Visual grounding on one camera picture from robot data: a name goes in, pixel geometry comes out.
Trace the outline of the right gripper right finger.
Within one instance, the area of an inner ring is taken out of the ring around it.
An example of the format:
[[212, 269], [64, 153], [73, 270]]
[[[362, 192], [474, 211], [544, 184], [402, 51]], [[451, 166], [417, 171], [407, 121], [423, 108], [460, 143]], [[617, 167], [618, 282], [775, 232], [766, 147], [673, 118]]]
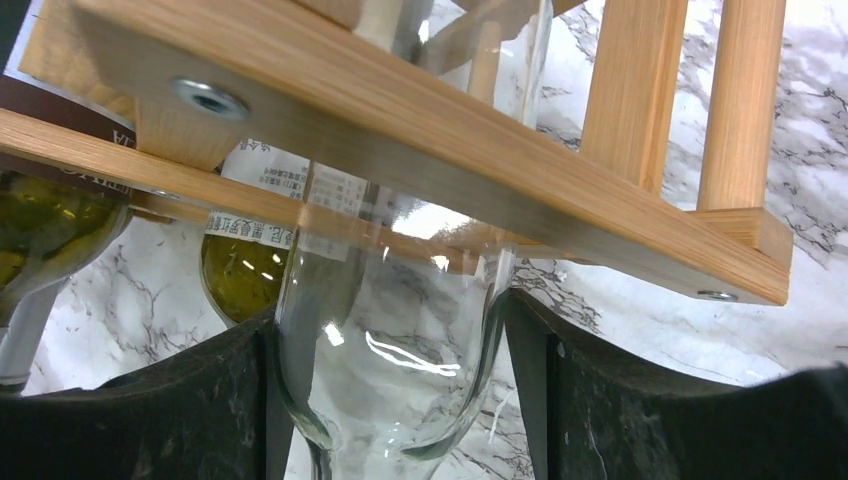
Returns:
[[750, 387], [687, 375], [504, 296], [521, 415], [538, 479], [843, 479], [847, 369]]

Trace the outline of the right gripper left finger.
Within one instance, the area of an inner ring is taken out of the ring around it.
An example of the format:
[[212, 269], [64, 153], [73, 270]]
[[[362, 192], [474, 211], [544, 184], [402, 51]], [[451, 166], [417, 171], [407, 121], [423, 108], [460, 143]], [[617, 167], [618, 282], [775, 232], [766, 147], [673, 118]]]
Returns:
[[93, 390], [1, 399], [5, 479], [281, 479], [292, 425], [273, 314]]

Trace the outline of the green wine bottle white label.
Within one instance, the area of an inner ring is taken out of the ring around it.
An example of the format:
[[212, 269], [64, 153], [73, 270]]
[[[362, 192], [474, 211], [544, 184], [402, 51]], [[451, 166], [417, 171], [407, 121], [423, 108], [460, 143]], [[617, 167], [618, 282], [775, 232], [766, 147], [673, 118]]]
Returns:
[[[221, 176], [352, 216], [368, 215], [377, 196], [363, 179], [253, 139], [241, 141], [226, 157]], [[223, 211], [209, 214], [200, 274], [224, 320], [238, 324], [277, 303], [294, 242], [288, 226]]]

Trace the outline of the dark wine bottle black neck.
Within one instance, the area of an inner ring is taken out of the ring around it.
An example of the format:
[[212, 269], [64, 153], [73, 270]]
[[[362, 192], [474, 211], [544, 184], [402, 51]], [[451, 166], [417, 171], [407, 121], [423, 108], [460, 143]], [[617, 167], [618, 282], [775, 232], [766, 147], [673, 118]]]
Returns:
[[56, 297], [129, 218], [128, 187], [1, 155], [1, 391], [16, 395]]

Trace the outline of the wooden wine rack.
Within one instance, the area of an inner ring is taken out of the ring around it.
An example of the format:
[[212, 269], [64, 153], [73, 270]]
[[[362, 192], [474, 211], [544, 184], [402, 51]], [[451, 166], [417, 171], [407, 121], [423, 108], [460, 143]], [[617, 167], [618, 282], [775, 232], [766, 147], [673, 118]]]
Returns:
[[296, 1], [70, 1], [56, 49], [139, 101], [151, 147], [1, 113], [5, 153], [102, 176], [164, 200], [160, 215], [230, 210], [347, 240], [365, 224], [276, 199], [214, 165], [244, 137], [504, 229], [534, 258], [586, 261], [693, 298], [782, 305], [791, 235], [764, 210], [686, 212], [659, 194], [684, 2], [615, 1], [576, 151]]

